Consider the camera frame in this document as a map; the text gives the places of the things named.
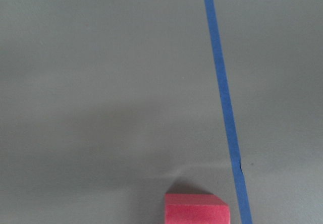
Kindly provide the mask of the red block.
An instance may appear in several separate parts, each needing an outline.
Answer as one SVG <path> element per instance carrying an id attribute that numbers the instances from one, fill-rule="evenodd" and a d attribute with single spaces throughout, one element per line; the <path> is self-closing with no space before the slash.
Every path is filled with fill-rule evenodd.
<path id="1" fill-rule="evenodd" d="M 213 194 L 165 194 L 165 223 L 230 224 L 227 203 Z"/>

